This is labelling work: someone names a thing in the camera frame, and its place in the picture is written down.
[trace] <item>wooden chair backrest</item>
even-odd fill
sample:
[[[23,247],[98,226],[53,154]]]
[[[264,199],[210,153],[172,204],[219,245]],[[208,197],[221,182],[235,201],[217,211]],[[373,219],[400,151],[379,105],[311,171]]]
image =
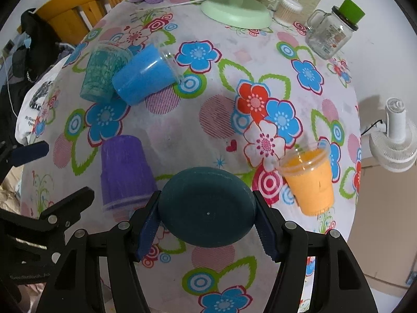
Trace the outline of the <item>wooden chair backrest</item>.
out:
[[[123,0],[108,1],[113,8]],[[93,27],[106,14],[101,0],[50,0],[36,14],[52,26],[63,42],[77,45],[89,32],[77,7],[84,11]]]

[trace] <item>red heart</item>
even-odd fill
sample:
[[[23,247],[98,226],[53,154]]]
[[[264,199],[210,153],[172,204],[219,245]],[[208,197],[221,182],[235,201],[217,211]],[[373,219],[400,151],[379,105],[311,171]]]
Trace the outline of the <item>red heart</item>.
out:
[[[228,152],[236,152],[237,151],[237,142],[235,139],[230,141],[230,146],[226,147],[226,151]]]

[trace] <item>screw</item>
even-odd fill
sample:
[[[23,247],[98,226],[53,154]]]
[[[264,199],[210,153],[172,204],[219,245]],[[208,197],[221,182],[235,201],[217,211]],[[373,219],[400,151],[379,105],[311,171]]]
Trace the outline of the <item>screw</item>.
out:
[[[76,238],[82,238],[84,236],[85,232],[84,230],[77,230],[74,235]]]
[[[56,215],[50,215],[50,216],[48,217],[48,222],[49,222],[51,225],[54,225],[57,221],[58,221],[58,218],[56,217]]]
[[[120,230],[126,230],[130,227],[130,223],[128,221],[122,221],[117,227],[119,227]]]
[[[333,237],[333,238],[338,238],[338,237],[340,237],[340,232],[338,231],[338,230],[331,230],[330,231],[330,235]]]
[[[54,264],[56,264],[60,256],[61,256],[61,253],[58,253],[58,252],[53,253],[52,254],[52,257],[51,257],[52,262]]]
[[[294,230],[297,228],[297,224],[294,221],[287,221],[285,223],[285,227],[288,228],[289,230]]]

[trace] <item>white t-shirt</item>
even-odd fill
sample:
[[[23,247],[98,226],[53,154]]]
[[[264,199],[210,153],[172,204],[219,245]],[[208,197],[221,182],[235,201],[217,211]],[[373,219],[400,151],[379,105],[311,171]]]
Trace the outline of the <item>white t-shirt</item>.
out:
[[[17,116],[15,138],[22,145],[29,143],[35,120],[38,117],[40,108],[43,105],[49,87],[53,84],[62,66],[67,61],[64,57],[47,72],[26,94],[23,100],[19,115]]]

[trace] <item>table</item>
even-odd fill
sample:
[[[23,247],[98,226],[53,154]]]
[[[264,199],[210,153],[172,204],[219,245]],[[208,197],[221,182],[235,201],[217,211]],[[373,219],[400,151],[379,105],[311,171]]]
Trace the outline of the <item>table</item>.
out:
[[[183,169],[222,168],[260,190],[285,219],[320,233],[336,228],[347,239],[359,190],[361,148],[357,99],[346,60],[318,58],[306,46],[306,29],[299,23],[238,29],[206,17],[198,0],[172,6],[186,1],[190,0],[166,0],[154,9],[122,2],[78,45],[36,120],[31,141],[45,140],[51,150],[24,168],[22,213],[37,217],[89,186],[95,191],[94,203],[67,239],[75,229],[95,233],[127,219],[103,213],[100,182],[101,145],[123,134],[140,138],[160,189]],[[79,97],[98,41],[113,41],[136,54],[155,36],[176,54],[183,83],[133,107],[120,99],[94,104]],[[275,151],[267,147],[261,153],[259,136],[272,138]],[[331,147],[335,195],[334,206],[317,217],[301,213],[285,179],[274,169],[284,150],[313,140]],[[314,262],[309,258],[300,311],[309,305]],[[255,229],[233,245],[208,250],[186,244],[160,227],[151,252],[136,269],[152,308],[259,313],[278,266],[264,253]],[[235,297],[235,305],[219,309],[216,303],[223,302],[222,294]]]

